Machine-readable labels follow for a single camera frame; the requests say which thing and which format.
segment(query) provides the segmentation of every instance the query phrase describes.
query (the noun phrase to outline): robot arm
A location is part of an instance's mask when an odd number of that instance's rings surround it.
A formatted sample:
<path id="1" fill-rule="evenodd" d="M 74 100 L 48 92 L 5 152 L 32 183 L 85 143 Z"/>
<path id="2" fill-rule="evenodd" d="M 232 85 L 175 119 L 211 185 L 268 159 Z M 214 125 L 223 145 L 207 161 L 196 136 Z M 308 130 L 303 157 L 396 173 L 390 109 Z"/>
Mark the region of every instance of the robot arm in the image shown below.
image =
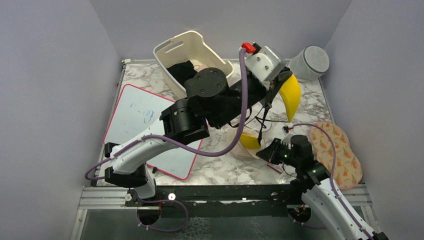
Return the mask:
<path id="1" fill-rule="evenodd" d="M 330 178 L 327 168 L 314 160 L 312 145 L 306 136 L 292 136 L 290 149 L 281 139 L 274 138 L 268 147 L 256 155 L 272 164 L 284 163 L 295 168 L 297 177 L 290 182 L 290 194 L 307 204 L 336 239 L 368 240 L 370 238 L 366 231 L 373 235 L 374 240 L 388 240 L 383 232 L 375 233 L 358 215 L 336 182 Z M 333 191 L 330 181 L 333 181 L 337 194 Z M 359 228 L 356 222 L 359 222 L 362 228 Z"/>
<path id="2" fill-rule="evenodd" d="M 285 67 L 285 61 L 269 47 L 256 43 L 244 43 L 243 47 L 252 54 L 245 60 L 248 108 L 261 102 L 268 109 L 280 93 L 285 105 L 290 106 L 287 109 L 295 106 L 294 111 L 287 112 L 291 119 L 301 96 L 299 84 Z M 110 142 L 105 145 L 105 156 L 111 158 L 111 167 L 105 170 L 106 182 L 134 188 L 141 199 L 153 197 L 155 183 L 147 172 L 146 162 L 177 146 L 157 138 L 144 140 L 144 136 L 161 135 L 188 145 L 209 137 L 208 125 L 219 129 L 241 113 L 241 80 L 229 86 L 226 75 L 218 68 L 198 72 L 184 86 L 187 97 L 165 109 L 148 129 L 121 145 Z"/>

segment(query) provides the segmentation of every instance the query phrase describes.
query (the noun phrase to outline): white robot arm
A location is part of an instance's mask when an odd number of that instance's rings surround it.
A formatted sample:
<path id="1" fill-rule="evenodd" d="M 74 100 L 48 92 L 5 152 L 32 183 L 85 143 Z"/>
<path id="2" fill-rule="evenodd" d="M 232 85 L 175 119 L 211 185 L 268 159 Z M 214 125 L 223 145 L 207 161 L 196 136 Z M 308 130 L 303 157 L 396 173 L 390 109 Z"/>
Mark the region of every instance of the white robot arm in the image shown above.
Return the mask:
<path id="1" fill-rule="evenodd" d="M 349 204 L 327 168 L 314 159 L 306 136 L 292 136 L 289 145 L 274 138 L 256 155 L 272 164 L 284 163 L 296 169 L 297 177 L 290 182 L 293 198 L 307 204 L 336 239 L 388 240 L 383 232 L 375 233 Z"/>
<path id="2" fill-rule="evenodd" d="M 138 197 L 141 199 L 151 198 L 155 196 L 156 192 L 155 182 L 148 172 L 146 162 L 161 153 L 177 148 L 176 145 L 157 138 L 142 140 L 142 137 L 151 134 L 165 134 L 161 120 L 156 119 L 149 128 L 139 135 L 121 145 L 114 146 L 110 153 L 110 158 L 112 158 L 110 161 L 111 168 L 106 171 L 108 178 L 111 175 L 119 177 L 119 175 L 135 175 L 134 173 L 138 173 L 138 176 L 127 178 L 127 181 L 134 181 L 135 185 L 132 187 L 134 187 Z"/>

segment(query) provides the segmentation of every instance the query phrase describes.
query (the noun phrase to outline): white basket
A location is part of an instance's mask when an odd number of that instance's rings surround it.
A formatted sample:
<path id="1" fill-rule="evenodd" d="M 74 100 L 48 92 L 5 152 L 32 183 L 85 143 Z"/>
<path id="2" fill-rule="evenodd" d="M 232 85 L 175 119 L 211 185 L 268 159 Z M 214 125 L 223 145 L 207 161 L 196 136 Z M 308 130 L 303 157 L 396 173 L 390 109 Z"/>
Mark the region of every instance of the white basket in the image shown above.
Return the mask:
<path id="1" fill-rule="evenodd" d="M 162 42 L 153 49 L 153 54 L 162 69 L 163 79 L 178 99 L 183 99 L 187 95 L 184 86 L 179 84 L 167 70 L 172 65 L 188 60 L 194 66 L 206 64 L 210 68 L 222 70 L 227 79 L 234 72 L 233 64 L 220 58 L 205 44 L 203 36 L 197 31 L 186 31 Z"/>

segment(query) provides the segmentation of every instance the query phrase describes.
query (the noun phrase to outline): black cloth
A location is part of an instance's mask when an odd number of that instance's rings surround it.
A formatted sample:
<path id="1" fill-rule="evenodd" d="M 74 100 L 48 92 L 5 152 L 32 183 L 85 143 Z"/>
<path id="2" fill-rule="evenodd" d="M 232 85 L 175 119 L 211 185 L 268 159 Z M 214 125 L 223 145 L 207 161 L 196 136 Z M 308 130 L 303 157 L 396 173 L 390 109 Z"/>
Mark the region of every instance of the black cloth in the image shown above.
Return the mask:
<path id="1" fill-rule="evenodd" d="M 173 78 L 183 87 L 187 80 L 194 78 L 194 76 L 198 73 L 191 61 L 174 64 L 166 70 L 168 70 Z"/>

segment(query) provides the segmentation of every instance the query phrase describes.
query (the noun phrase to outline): marble countertop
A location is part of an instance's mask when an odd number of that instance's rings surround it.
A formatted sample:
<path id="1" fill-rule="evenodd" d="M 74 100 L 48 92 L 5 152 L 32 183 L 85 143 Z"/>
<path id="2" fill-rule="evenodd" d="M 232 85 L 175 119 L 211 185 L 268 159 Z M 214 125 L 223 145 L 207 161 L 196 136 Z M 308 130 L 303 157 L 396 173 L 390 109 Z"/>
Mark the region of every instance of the marble countertop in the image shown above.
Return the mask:
<path id="1" fill-rule="evenodd" d="M 241 79 L 240 65 L 237 61 L 234 65 L 234 74 L 228 79 L 229 85 Z M 166 98 L 176 100 L 175 95 L 165 84 L 161 68 L 153 62 L 128 64 L 122 80 L 122 86 L 132 84 L 144 88 L 153 93 Z M 329 108 L 325 101 L 321 85 L 318 80 L 300 83 L 301 101 L 297 113 L 292 121 L 295 123 L 314 123 L 318 121 L 331 122 Z M 252 116 L 255 116 L 261 109 L 258 103 L 252 108 Z M 285 106 L 282 98 L 278 94 L 272 103 L 267 119 L 287 120 Z M 268 145 L 274 138 L 284 138 L 282 132 L 283 123 L 265 123 L 270 127 L 263 133 L 263 139 Z M 253 129 L 259 129 L 260 125 L 253 120 L 247 125 Z M 206 152 L 218 152 L 226 145 L 226 132 L 228 125 L 221 129 L 210 128 L 210 137 L 205 138 L 200 149 Z M 298 126 L 294 128 L 294 134 L 309 135 L 309 127 Z M 295 175 L 294 168 L 287 166 L 287 173 Z M 195 159 L 191 173 L 186 180 L 178 180 L 163 172 L 157 171 L 152 177 L 156 179 L 157 185 L 259 185 L 259 184 L 288 184 L 293 177 L 286 173 L 278 173 L 268 167 L 267 162 L 261 159 L 239 160 L 231 154 L 220 157 L 206 157 L 198 155 Z M 104 180 L 99 180 L 97 186 L 112 186 Z"/>

